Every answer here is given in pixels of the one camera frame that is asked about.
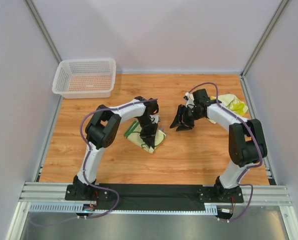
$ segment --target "wooden table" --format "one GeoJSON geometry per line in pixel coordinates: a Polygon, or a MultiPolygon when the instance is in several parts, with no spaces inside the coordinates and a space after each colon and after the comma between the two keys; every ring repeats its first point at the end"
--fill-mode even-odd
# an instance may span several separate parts
{"type": "MultiPolygon", "coordinates": [[[[232,93],[244,101],[239,78],[233,74],[118,74],[110,98],[63,99],[40,181],[72,182],[86,149],[79,134],[85,115],[100,104],[118,106],[143,96],[158,98],[159,126],[164,126],[166,139],[153,154],[147,153],[123,136],[134,120],[126,121],[104,153],[97,182],[213,184],[230,161],[228,133],[205,118],[195,121],[191,131],[169,129],[177,106],[184,103],[184,93],[203,82],[215,82],[219,94],[232,93]]],[[[213,86],[205,88],[215,96],[213,86]]],[[[243,183],[268,185],[264,167],[250,170],[243,183]]]]}

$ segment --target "folded cloth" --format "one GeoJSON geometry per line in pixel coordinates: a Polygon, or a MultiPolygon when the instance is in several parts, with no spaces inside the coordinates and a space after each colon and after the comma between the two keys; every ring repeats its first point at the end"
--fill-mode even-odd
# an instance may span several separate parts
{"type": "Polygon", "coordinates": [[[246,104],[239,100],[237,96],[234,94],[224,94],[219,96],[219,100],[222,102],[222,104],[227,107],[229,110],[235,112],[236,114],[240,116],[244,116],[244,114],[249,110],[248,106],[246,104]]]}
{"type": "Polygon", "coordinates": [[[154,142],[154,149],[152,147],[148,147],[147,144],[144,143],[144,141],[140,138],[140,132],[141,132],[141,126],[138,120],[135,120],[131,126],[128,128],[128,130],[125,132],[124,136],[133,142],[134,144],[138,145],[139,147],[143,148],[149,153],[153,153],[154,150],[162,143],[162,141],[165,139],[166,134],[162,132],[161,130],[157,130],[155,135],[155,142],[154,142]]]}

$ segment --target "white wall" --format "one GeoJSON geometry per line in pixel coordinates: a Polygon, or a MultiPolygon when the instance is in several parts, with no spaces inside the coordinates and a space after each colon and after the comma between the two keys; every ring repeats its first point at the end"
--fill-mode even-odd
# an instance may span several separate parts
{"type": "Polygon", "coordinates": [[[275,177],[298,216],[298,0],[292,0],[247,75],[275,177]]]}
{"type": "Polygon", "coordinates": [[[22,0],[0,0],[0,240],[31,181],[57,96],[57,64],[22,0]]]}
{"type": "Polygon", "coordinates": [[[64,59],[124,72],[240,72],[280,0],[33,0],[64,59]]]}

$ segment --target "wood surface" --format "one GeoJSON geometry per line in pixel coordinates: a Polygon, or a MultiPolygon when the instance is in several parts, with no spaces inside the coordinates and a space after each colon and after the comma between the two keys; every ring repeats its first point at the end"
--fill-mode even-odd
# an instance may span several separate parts
{"type": "MultiPolygon", "coordinates": [[[[134,119],[126,121],[104,153],[97,182],[213,184],[230,161],[228,132],[206,118],[195,121],[190,131],[169,129],[177,106],[184,103],[184,93],[203,82],[214,82],[221,95],[235,94],[244,101],[239,78],[234,74],[118,74],[110,98],[63,99],[40,181],[72,182],[86,150],[79,135],[79,125],[85,115],[100,104],[113,107],[143,96],[158,98],[159,127],[164,127],[166,139],[150,154],[123,136],[134,119]]],[[[212,85],[205,88],[209,96],[215,96],[212,85]]],[[[250,170],[242,182],[269,184],[264,167],[250,170]]]]}

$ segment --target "plastic basket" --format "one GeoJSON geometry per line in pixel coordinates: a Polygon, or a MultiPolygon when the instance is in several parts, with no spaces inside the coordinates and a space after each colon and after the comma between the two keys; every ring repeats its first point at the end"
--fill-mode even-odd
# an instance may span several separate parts
{"type": "Polygon", "coordinates": [[[62,61],[55,73],[52,91],[66,99],[108,98],[115,83],[113,59],[62,61]]]}

